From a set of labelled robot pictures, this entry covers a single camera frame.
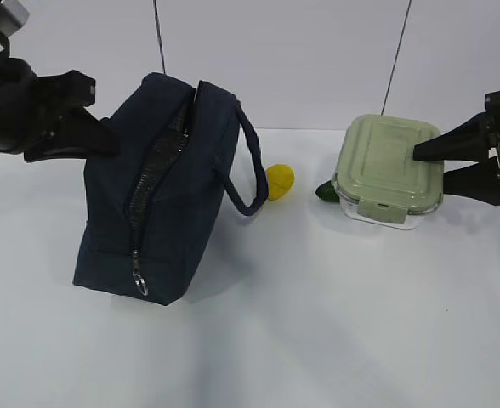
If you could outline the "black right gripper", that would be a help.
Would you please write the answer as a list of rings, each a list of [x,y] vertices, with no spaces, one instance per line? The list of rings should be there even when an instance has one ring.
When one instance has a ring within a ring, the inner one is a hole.
[[[491,131],[497,154],[489,158]],[[478,162],[444,173],[443,194],[500,204],[500,91],[485,95],[485,112],[439,137],[415,145],[412,159]]]

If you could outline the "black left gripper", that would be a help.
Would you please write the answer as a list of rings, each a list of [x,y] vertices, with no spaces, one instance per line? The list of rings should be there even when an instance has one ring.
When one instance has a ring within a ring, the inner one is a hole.
[[[26,162],[117,155],[118,136],[87,111],[95,84],[80,71],[37,76],[22,59],[0,61],[0,154]]]

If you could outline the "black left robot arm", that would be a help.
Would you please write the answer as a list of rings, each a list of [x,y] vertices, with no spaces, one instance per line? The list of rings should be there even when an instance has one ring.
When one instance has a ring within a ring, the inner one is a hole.
[[[19,1],[0,1],[0,154],[25,162],[115,156],[119,138],[88,111],[96,81],[80,71],[38,76],[10,55],[10,38],[28,21]]]

